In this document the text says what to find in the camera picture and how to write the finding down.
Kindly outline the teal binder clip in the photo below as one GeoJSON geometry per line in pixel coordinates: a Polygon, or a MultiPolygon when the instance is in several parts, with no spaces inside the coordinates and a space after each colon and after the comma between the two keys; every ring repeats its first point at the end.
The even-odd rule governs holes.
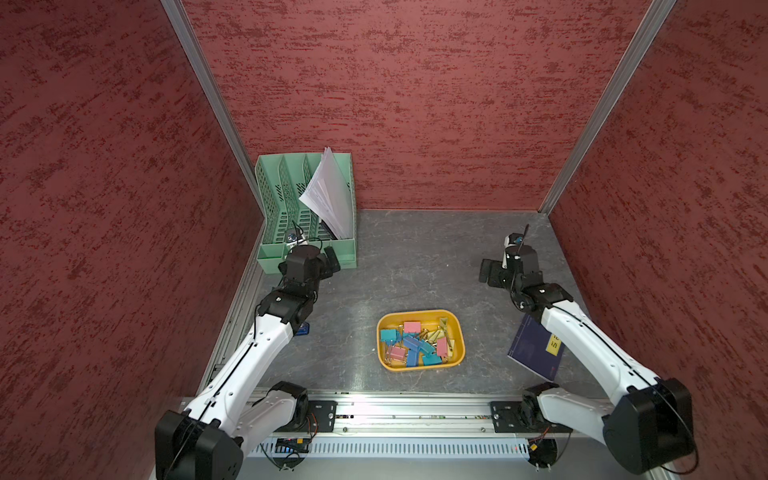
{"type": "Polygon", "coordinates": [[[443,359],[436,353],[427,353],[422,355],[422,364],[424,366],[442,365],[443,359]]]}
{"type": "Polygon", "coordinates": [[[379,335],[380,341],[387,345],[394,345],[399,342],[399,331],[397,329],[383,329],[379,335]]]}

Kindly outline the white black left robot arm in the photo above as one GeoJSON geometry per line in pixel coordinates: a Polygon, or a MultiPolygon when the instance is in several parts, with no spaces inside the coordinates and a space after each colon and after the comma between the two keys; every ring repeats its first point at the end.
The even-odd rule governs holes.
{"type": "Polygon", "coordinates": [[[307,391],[275,384],[255,404],[249,399],[280,351],[306,323],[322,280],[341,269],[334,249],[293,247],[282,278],[254,311],[252,326],[223,369],[181,412],[167,411],[155,427],[158,479],[235,479],[244,458],[273,432],[303,426],[307,391]]]}

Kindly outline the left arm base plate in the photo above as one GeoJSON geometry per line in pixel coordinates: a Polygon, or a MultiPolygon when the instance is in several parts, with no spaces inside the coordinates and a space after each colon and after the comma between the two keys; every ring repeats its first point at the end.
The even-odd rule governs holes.
{"type": "Polygon", "coordinates": [[[310,400],[303,430],[313,435],[333,432],[337,407],[338,403],[333,400],[310,400]]]}

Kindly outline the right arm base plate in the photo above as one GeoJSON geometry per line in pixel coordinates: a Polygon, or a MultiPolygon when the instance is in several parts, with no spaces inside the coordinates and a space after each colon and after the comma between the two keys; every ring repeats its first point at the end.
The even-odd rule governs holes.
{"type": "Polygon", "coordinates": [[[490,417],[495,433],[515,433],[539,436],[568,434],[571,429],[545,420],[535,400],[492,401],[490,417]]]}

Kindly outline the blue binder clip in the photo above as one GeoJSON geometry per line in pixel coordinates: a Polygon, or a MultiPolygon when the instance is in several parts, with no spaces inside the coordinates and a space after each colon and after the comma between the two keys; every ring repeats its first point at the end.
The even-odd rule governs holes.
{"type": "Polygon", "coordinates": [[[409,350],[407,352],[407,356],[406,356],[407,368],[415,368],[419,365],[419,354],[420,352],[418,350],[409,350]]]}
{"type": "Polygon", "coordinates": [[[420,352],[427,351],[427,348],[424,346],[424,342],[417,337],[404,336],[402,343],[409,350],[420,351],[420,352]]]}

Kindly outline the pink binder clip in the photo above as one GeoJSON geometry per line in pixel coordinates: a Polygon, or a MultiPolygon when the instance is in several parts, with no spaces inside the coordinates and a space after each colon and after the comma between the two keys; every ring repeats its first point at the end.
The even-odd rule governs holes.
{"type": "Polygon", "coordinates": [[[405,362],[408,356],[408,350],[400,346],[392,346],[387,350],[386,358],[388,361],[405,362]]]}
{"type": "Polygon", "coordinates": [[[447,360],[450,357],[451,350],[446,337],[438,338],[435,341],[435,353],[443,360],[447,360]]]}
{"type": "Polygon", "coordinates": [[[422,331],[421,323],[418,321],[408,321],[403,323],[403,333],[408,335],[418,335],[422,331]]]}

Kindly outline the yellow plastic storage box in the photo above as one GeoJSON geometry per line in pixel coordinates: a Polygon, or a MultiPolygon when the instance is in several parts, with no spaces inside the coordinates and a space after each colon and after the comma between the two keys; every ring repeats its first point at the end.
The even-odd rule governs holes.
{"type": "Polygon", "coordinates": [[[463,338],[458,318],[448,310],[420,310],[390,313],[382,317],[376,328],[377,355],[382,366],[390,372],[403,373],[419,370],[436,370],[451,368],[459,365],[465,358],[466,346],[463,338]],[[403,323],[408,321],[418,321],[421,323],[422,331],[418,335],[408,335],[403,333],[403,323]],[[383,329],[397,329],[399,331],[399,342],[394,345],[387,345],[380,341],[380,331],[383,329]],[[426,352],[420,352],[419,365],[415,368],[407,368],[405,362],[388,361],[386,358],[387,350],[392,346],[406,348],[403,343],[404,336],[413,336],[421,339],[426,352]],[[450,357],[443,360],[442,365],[424,366],[422,364],[422,355],[435,353],[435,341],[438,338],[446,337],[450,345],[450,357]]]}

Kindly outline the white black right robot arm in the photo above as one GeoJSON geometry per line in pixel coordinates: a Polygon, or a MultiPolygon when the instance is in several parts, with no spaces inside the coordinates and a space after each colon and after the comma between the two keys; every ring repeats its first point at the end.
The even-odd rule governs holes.
{"type": "Polygon", "coordinates": [[[526,389],[515,411],[530,430],[560,425],[605,445],[625,470],[643,474],[686,456],[697,457],[692,397],[683,383],[663,379],[619,347],[557,283],[547,283],[537,252],[522,233],[504,240],[501,259],[485,259],[479,280],[509,294],[523,313],[509,355],[529,368],[552,341],[566,347],[606,397],[588,399],[559,386],[551,373],[526,389]]]}

